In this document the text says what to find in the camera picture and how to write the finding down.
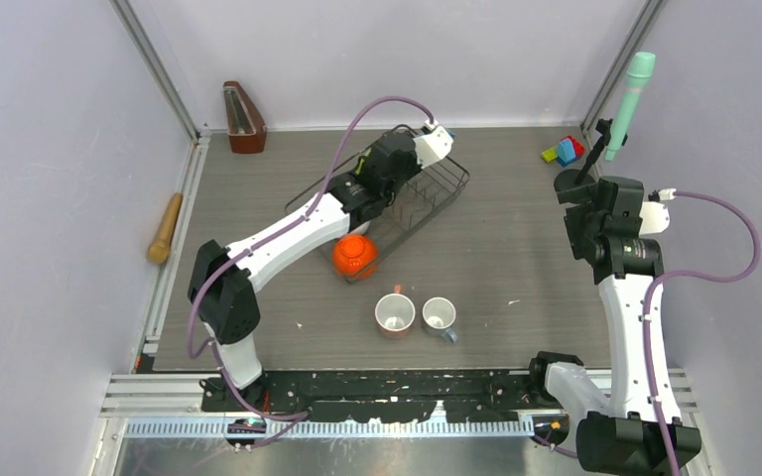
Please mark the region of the black wire dish rack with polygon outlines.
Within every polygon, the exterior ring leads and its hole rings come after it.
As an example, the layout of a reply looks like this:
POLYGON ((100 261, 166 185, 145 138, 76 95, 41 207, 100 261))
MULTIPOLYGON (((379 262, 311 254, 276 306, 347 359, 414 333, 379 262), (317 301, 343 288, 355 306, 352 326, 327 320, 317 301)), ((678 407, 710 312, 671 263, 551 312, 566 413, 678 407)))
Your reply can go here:
MULTIPOLYGON (((422 129, 415 130, 401 124, 383 134, 388 132, 406 133, 415 138, 422 133, 422 129)), ((459 196, 468 182, 469 172, 447 156, 422 169, 402 186, 397 196, 382 197, 368 190, 354 176, 354 168, 362 151, 334 168, 326 189, 345 203, 345 210, 352 214, 354 220, 361 220, 355 228, 364 222, 371 222, 363 236, 376 246, 378 258, 375 264, 378 266, 459 196)), ((339 239, 328 240, 317 249, 332 261, 332 250, 339 239)))

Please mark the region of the orange bowl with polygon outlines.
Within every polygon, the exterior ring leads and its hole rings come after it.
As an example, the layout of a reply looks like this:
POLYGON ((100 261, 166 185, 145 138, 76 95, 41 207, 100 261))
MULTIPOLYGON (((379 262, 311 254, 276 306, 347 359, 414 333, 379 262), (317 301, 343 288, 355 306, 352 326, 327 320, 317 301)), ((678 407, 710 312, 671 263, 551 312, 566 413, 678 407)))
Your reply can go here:
POLYGON ((332 250, 333 268, 343 278, 368 278, 377 269, 377 258, 378 251, 374 243, 359 234, 349 234, 340 238, 332 250))

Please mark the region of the white mug red handle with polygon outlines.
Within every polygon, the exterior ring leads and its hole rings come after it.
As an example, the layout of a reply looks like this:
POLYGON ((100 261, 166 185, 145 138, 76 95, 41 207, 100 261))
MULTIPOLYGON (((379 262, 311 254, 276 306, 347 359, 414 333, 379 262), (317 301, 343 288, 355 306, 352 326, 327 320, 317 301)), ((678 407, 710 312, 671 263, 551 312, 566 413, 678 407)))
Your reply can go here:
POLYGON ((391 293, 376 302, 374 319, 379 332, 385 337, 403 338, 414 325, 416 308, 413 301, 402 293, 402 286, 395 285, 391 293))

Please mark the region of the white mug grey handle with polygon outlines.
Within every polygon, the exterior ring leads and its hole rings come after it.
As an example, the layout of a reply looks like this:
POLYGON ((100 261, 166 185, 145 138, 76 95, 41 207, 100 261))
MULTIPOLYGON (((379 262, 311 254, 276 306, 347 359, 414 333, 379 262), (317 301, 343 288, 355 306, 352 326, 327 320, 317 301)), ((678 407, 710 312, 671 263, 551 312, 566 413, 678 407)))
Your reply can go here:
POLYGON ((454 304, 445 297, 431 297, 422 307, 422 327, 431 335, 453 344, 459 340, 453 329, 456 317, 454 304))

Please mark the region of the lime green plate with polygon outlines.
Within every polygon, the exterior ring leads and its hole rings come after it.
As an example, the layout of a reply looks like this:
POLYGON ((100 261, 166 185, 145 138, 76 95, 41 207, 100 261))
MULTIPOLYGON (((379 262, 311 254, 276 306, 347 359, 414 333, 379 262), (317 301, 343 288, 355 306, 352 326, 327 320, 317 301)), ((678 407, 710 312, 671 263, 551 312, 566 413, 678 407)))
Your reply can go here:
POLYGON ((361 172, 363 170, 363 167, 364 167, 367 159, 369 158, 370 154, 371 154, 371 149, 367 148, 364 151, 362 151, 361 154, 359 155, 359 157, 357 159, 357 165, 354 168, 354 174, 356 176, 359 176, 361 174, 361 172))

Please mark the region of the white bowl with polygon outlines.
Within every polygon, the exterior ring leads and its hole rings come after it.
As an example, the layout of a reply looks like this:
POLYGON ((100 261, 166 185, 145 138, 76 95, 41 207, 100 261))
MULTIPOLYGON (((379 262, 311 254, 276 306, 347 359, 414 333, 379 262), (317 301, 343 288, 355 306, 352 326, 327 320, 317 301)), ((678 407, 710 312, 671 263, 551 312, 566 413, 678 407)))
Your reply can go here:
POLYGON ((349 232, 349 235, 364 235, 370 228, 371 222, 367 221, 349 232))

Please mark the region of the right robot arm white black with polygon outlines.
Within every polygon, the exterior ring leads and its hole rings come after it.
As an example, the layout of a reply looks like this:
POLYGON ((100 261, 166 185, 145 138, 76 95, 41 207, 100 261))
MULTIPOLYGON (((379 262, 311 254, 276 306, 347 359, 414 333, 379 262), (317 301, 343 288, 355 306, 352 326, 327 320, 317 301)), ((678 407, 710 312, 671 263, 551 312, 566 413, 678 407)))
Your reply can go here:
POLYGON ((570 422, 583 470, 613 475, 677 475, 701 450, 697 428, 682 422, 661 336, 664 272, 654 235, 670 225, 663 203, 646 198, 641 181, 558 174, 571 251, 587 262, 603 303, 611 354, 604 392, 574 355, 541 351, 530 365, 527 394, 540 407, 559 403, 570 422))

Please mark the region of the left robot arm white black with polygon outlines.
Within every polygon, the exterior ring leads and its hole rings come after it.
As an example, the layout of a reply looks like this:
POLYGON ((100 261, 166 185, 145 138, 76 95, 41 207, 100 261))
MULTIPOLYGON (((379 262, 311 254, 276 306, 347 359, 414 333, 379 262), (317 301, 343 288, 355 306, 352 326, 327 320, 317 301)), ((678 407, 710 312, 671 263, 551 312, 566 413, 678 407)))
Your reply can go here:
POLYGON ((416 137, 389 131, 355 157, 354 168, 331 177, 307 203, 246 239, 197 251, 189 298, 192 317, 213 340, 228 382, 226 397, 243 411, 265 395, 253 333, 261 320, 258 293, 281 271, 317 247, 382 215, 402 186, 423 168, 416 137))

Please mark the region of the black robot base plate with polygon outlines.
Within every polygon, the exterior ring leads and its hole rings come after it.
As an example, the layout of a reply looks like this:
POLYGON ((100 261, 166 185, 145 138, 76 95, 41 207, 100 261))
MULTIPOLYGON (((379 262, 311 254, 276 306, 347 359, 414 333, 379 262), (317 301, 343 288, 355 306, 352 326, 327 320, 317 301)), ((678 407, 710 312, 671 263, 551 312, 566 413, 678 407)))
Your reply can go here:
POLYGON ((526 370, 268 371, 234 397, 221 377, 199 382, 206 413, 255 410, 313 422, 503 422, 519 411, 556 410, 526 370))

